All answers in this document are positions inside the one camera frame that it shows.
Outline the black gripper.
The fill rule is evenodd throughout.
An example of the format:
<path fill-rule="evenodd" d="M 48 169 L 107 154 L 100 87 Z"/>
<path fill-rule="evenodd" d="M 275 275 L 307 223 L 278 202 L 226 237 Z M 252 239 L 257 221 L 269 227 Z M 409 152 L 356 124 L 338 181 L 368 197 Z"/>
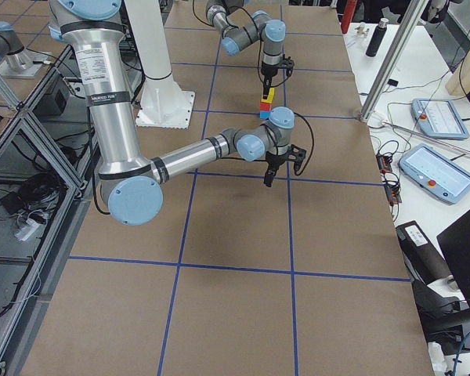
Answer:
<path fill-rule="evenodd" d="M 266 152 L 266 163 L 268 168 L 264 175 L 263 183 L 267 187 L 273 185 L 273 180 L 275 178 L 276 172 L 280 169 L 280 166 L 283 165 L 288 160 L 289 153 L 277 155 L 270 152 Z"/>
<path fill-rule="evenodd" d="M 272 87 L 272 80 L 278 73 L 278 66 L 277 65 L 269 65 L 263 64 L 261 66 L 261 74 L 263 75 L 263 93 L 262 98 L 268 98 L 268 88 L 271 89 Z"/>

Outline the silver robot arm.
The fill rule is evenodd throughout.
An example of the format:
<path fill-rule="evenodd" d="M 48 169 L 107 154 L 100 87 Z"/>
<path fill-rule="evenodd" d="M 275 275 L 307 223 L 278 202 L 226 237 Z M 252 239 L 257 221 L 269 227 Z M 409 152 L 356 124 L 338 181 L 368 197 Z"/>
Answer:
<path fill-rule="evenodd" d="M 245 26 L 231 23 L 229 15 L 242 10 L 245 1 L 209 1 L 205 6 L 205 16 L 210 26 L 221 35 L 221 45 L 226 53 L 235 56 L 247 47 L 260 42 L 262 61 L 260 78 L 263 91 L 262 98 L 268 99 L 270 89 L 274 87 L 273 78 L 278 71 L 285 70 L 289 78 L 294 70 L 294 60 L 284 54 L 286 25 L 284 21 L 274 19 L 267 12 L 258 10 L 249 16 L 250 22 Z"/>
<path fill-rule="evenodd" d="M 183 91 L 173 78 L 160 6 L 155 1 L 52 1 L 49 7 L 52 36 L 74 50 L 103 158 L 101 197 L 117 221 L 149 222 L 161 209 L 164 183 L 231 153 L 246 161 L 263 158 L 267 186 L 284 162 L 301 164 L 303 152 L 291 143 L 295 116 L 286 107 L 272 109 L 257 128 L 229 128 L 160 157 L 144 157 L 138 127 L 185 128 L 194 102 L 194 93 Z M 121 11 L 128 15 L 145 79 L 139 110 L 132 106 L 120 54 Z"/>

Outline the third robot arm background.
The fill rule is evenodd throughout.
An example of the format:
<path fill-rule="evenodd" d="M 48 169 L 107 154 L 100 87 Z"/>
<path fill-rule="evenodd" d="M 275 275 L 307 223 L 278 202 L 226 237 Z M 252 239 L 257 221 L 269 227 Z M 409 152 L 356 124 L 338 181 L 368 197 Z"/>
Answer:
<path fill-rule="evenodd" d="M 32 79 L 40 70 L 43 59 L 26 49 L 13 27 L 0 21 L 0 75 L 5 78 Z"/>

